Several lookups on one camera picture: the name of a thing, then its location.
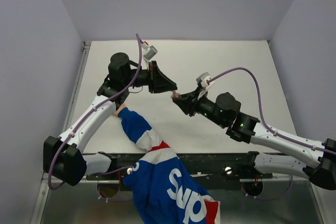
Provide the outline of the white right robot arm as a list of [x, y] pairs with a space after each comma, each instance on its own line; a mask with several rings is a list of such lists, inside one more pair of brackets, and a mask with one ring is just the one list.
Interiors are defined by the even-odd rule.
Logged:
[[299, 137], [271, 126], [240, 111], [241, 103], [230, 93], [222, 93], [215, 101], [200, 90], [179, 94], [171, 99], [184, 114], [200, 114], [219, 127], [237, 142], [264, 146], [281, 154], [271, 157], [259, 153], [255, 159], [243, 162], [242, 173], [249, 178], [257, 174], [278, 173], [308, 179], [314, 185], [335, 190], [335, 141], [324, 142]]

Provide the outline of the mannequin hand painted nails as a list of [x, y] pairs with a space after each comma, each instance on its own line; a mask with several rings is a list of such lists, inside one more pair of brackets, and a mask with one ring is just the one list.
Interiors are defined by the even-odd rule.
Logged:
[[120, 107], [114, 111], [113, 116], [118, 117], [119, 113], [125, 108], [126, 106], [124, 104], [120, 105]]

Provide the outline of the glitter nail polish bottle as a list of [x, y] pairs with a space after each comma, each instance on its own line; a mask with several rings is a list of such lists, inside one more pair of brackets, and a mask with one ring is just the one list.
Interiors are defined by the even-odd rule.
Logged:
[[181, 98], [181, 95], [174, 91], [171, 95], [171, 99], [175, 100], [175, 99], [179, 99], [179, 98]]

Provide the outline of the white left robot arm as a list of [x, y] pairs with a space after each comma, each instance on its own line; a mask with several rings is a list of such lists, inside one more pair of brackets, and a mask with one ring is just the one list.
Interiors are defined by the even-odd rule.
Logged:
[[107, 120], [129, 95], [129, 87], [147, 86], [150, 93], [177, 90], [177, 85], [159, 69], [156, 61], [150, 61], [146, 69], [135, 63], [123, 52], [111, 56], [108, 76], [85, 113], [58, 137], [49, 136], [43, 145], [43, 170], [51, 179], [58, 178], [62, 184], [77, 185], [83, 177], [100, 174], [104, 179], [116, 175], [113, 157], [104, 152], [84, 154], [84, 150], [99, 127]]

